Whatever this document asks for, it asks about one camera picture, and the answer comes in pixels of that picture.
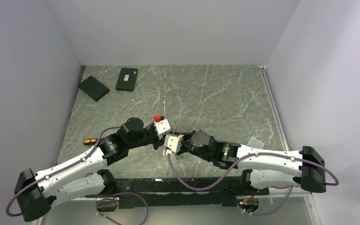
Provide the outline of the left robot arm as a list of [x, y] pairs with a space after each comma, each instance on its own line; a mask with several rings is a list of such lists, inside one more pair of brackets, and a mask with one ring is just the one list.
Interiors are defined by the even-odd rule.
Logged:
[[72, 159], [38, 172], [30, 168], [22, 171], [6, 214], [31, 222], [55, 206], [81, 196], [112, 196], [117, 183], [108, 166], [127, 157], [130, 149], [147, 145], [158, 149], [172, 126], [157, 115], [148, 125], [132, 117], [113, 129], [115, 132], [108, 136], [104, 133], [110, 128], [104, 129], [88, 150]]

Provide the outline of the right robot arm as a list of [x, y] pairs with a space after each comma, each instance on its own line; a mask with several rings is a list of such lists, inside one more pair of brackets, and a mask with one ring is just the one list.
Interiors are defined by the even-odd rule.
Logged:
[[260, 142], [247, 145], [218, 141], [203, 131], [175, 132], [179, 138], [176, 154], [190, 153], [223, 170], [240, 169], [240, 190], [250, 195], [268, 187], [297, 186], [312, 193], [325, 193], [325, 161], [310, 146], [300, 151], [276, 151], [258, 148]]

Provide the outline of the black box with label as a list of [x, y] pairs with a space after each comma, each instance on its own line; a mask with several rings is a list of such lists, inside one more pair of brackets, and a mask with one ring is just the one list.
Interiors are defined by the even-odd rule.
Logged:
[[138, 69], [122, 67], [115, 86], [117, 91], [134, 91]]

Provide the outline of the translucent plastic card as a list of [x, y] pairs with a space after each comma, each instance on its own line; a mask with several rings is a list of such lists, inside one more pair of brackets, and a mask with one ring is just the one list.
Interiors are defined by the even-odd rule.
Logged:
[[257, 140], [254, 137], [251, 137], [247, 143], [247, 146], [250, 148], [263, 149], [264, 143], [262, 143], [261, 141]]

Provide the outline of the plain black box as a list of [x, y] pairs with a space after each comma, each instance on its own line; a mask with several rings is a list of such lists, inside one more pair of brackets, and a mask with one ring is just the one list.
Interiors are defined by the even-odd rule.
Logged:
[[99, 101], [110, 91], [108, 87], [93, 76], [89, 76], [84, 81], [80, 82], [78, 87], [95, 102]]

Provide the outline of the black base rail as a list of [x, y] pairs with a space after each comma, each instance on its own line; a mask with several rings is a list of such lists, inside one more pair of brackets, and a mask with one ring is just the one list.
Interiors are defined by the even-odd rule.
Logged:
[[88, 195], [88, 198], [103, 197], [119, 193], [119, 208], [133, 209], [145, 204], [153, 206], [219, 205], [235, 207], [242, 198], [259, 195], [268, 196], [268, 188], [254, 189], [241, 183], [239, 176], [227, 176], [215, 187], [202, 192], [193, 191], [182, 185], [176, 178], [127, 178], [116, 179], [116, 188], [101, 194]]

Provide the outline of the yellow handled screwdriver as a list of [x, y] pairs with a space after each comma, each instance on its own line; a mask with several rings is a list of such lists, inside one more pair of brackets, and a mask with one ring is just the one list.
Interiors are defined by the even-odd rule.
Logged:
[[98, 143], [98, 139], [95, 139], [95, 138], [85, 139], [85, 140], [83, 140], [82, 143], [85, 146], [91, 146], [91, 145], [95, 145], [96, 143]]

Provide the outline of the aluminium frame rail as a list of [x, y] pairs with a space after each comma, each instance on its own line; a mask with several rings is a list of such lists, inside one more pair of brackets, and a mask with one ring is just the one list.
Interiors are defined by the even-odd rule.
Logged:
[[208, 191], [176, 179], [120, 179], [125, 194], [65, 202], [37, 225], [319, 225], [310, 193], [295, 187], [253, 190], [228, 177]]

